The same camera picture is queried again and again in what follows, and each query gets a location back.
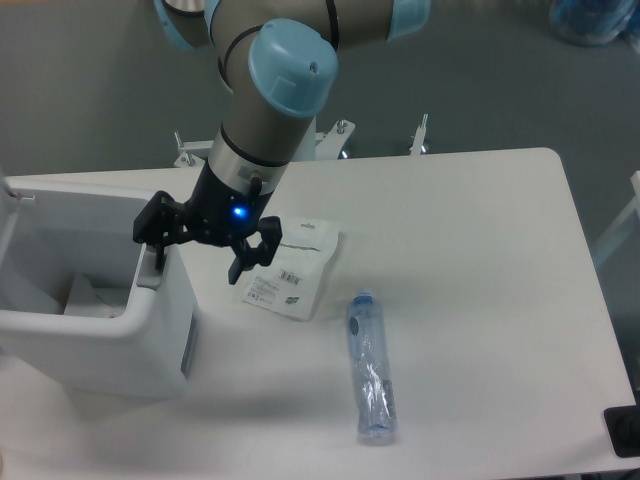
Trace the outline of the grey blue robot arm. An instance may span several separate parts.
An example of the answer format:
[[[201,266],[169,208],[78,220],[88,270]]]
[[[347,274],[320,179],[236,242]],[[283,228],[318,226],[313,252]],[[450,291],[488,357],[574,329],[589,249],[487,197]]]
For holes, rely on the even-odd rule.
[[[340,51],[392,41],[427,22],[427,1],[158,1],[167,36],[186,48],[212,45],[231,91],[194,190],[185,202],[157,192],[133,238],[154,253],[195,241],[235,255],[230,282],[269,265],[282,238],[264,209],[312,120],[327,102]]]

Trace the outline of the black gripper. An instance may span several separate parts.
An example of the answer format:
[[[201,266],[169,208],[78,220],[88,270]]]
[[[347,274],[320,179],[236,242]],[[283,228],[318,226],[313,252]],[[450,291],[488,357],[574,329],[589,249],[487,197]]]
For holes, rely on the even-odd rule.
[[[133,240],[146,244],[155,253],[154,268],[162,270],[165,248],[195,241],[216,247],[231,247],[235,259],[228,270],[228,281],[235,285],[241,274],[256,265],[270,266],[282,240],[278,216],[261,215],[271,198],[262,175],[249,168],[241,176],[240,189],[220,179],[206,163],[190,198],[184,203],[169,193],[157,191],[134,220]],[[260,234],[252,247],[248,237]]]

